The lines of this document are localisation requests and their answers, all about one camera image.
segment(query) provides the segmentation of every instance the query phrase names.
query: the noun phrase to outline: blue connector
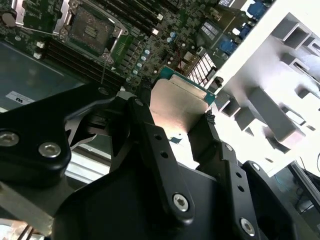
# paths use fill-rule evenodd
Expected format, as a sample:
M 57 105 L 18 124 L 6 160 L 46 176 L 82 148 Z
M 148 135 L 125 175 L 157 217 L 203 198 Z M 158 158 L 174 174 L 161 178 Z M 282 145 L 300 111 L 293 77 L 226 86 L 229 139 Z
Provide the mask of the blue connector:
M 244 25 L 240 31 L 239 38 L 241 38 L 242 40 L 245 39 L 250 33 L 250 31 L 251 27 L 248 24 Z
M 251 4 L 248 8 L 248 13 L 251 14 L 255 19 L 260 20 L 266 13 L 267 7 L 260 1 Z
M 231 55 L 231 54 L 233 54 L 234 53 L 234 51 L 237 49 L 237 45 L 233 42 L 233 41 L 231 41 L 231 40 L 229 40 L 229 39 L 226 39 L 226 40 L 223 40 L 221 43 L 220 43 L 220 45 L 219 45 L 219 49 L 221 50 L 221 51 L 223 51 L 225 54 L 227 54 L 227 55 Z

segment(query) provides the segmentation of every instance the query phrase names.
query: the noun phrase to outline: cable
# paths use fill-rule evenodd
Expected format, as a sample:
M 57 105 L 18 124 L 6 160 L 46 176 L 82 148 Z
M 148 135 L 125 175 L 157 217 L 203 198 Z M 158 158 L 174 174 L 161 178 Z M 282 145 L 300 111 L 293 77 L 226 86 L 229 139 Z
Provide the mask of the cable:
M 301 214 L 303 214 L 303 213 L 305 213 L 306 211 L 308 211 L 308 210 L 309 210 L 309 208 L 311 208 L 313 205 L 314 205 L 314 204 L 313 204 L 313 203 L 311 203 L 311 205 L 310 205 L 310 206 L 308 206 L 305 210 L 303 210 L 303 211 L 300 213 L 300 215 L 301 215 Z
M 318 158 L 317 158 L 317 160 L 316 160 L 316 167 L 317 167 L 317 169 L 318 169 L 318 171 L 319 171 L 319 173 L 320 173 L 320 169 L 319 169 L 319 159 L 320 159 L 320 152 L 319 152 Z
M 312 181 L 312 183 L 318 188 L 320 189 L 320 186 L 318 185 L 318 183 L 315 181 L 314 177 L 312 175 L 310 175 L 309 171 L 306 169 L 306 166 L 305 166 L 305 163 L 304 161 L 302 160 L 301 157 L 299 157 L 301 159 L 301 162 L 302 162 L 302 165 L 303 165 L 303 168 L 304 170 L 306 171 L 306 175 L 308 176 L 308 178 L 310 178 L 310 180 Z M 318 168 L 318 171 L 320 172 L 319 170 L 319 159 L 320 159 L 320 153 L 318 155 L 318 158 L 317 158 L 317 161 L 316 161 L 316 166 Z
M 306 170 L 306 171 L 307 171 L 304 161 L 302 160 L 302 158 L 301 158 L 301 157 L 299 157 L 299 158 L 301 159 L 301 162 L 302 162 L 302 165 L 303 165 L 304 170 Z
M 290 193 L 290 191 L 289 191 L 289 189 L 287 188 L 287 186 L 286 186 L 284 183 L 282 183 L 282 182 L 279 181 L 279 179 L 278 179 L 278 177 L 277 177 L 277 174 L 275 174 L 274 177 L 275 177 L 276 181 L 277 181 L 280 185 L 284 186 L 285 190 L 286 190 L 288 193 Z M 292 197 L 292 198 L 300 201 L 299 198 L 297 198 L 296 196 L 293 196 L 293 195 L 291 195 L 291 194 L 290 194 L 290 197 Z

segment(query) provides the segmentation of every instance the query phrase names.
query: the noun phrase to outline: silver screw head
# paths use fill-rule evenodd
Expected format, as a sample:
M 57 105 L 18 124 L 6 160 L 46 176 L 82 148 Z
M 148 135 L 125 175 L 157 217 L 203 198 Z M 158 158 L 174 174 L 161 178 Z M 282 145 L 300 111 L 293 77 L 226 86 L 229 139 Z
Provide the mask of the silver screw head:
M 230 151 L 230 152 L 232 152 L 234 149 L 232 148 L 232 146 L 230 146 L 229 144 L 225 144 L 225 146 L 226 146 L 226 148 Z
M 44 142 L 39 146 L 39 153 L 45 158 L 56 158 L 61 153 L 61 148 L 54 142 Z
M 242 229 L 251 237 L 254 237 L 256 235 L 256 231 L 254 226 L 252 226 L 251 222 L 249 222 L 245 218 L 240 218 L 240 224 Z
M 260 171 L 260 167 L 256 163 L 252 163 L 252 166 L 257 170 Z
M 19 142 L 19 136 L 11 131 L 0 132 L 0 146 L 12 147 Z
M 109 95 L 108 91 L 104 87 L 99 87 L 98 90 L 103 95 L 106 95 L 106 96 Z
M 173 196 L 173 203 L 181 212 L 186 212 L 189 209 L 188 200 L 181 194 L 177 193 Z
M 138 104 L 139 106 L 143 106 L 144 104 L 140 101 L 140 99 L 136 98 L 135 99 L 136 104 Z

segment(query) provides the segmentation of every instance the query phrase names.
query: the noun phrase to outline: motherboard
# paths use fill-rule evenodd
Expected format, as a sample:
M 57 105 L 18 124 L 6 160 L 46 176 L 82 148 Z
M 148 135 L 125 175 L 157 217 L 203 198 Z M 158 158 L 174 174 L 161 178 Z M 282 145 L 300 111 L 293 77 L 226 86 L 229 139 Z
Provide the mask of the motherboard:
M 204 87 L 259 20 L 218 0 L 0 0 L 0 16 L 1 41 L 111 92 L 164 67 Z

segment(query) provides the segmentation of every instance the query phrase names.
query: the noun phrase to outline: label sticker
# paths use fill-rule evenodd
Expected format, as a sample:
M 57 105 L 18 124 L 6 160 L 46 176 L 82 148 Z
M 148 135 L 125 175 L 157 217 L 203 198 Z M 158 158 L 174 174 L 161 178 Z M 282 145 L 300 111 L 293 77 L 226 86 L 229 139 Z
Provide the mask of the label sticker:
M 15 91 L 10 92 L 9 94 L 6 95 L 6 97 L 22 105 L 27 105 L 34 102 L 34 100 L 26 96 L 23 96 Z

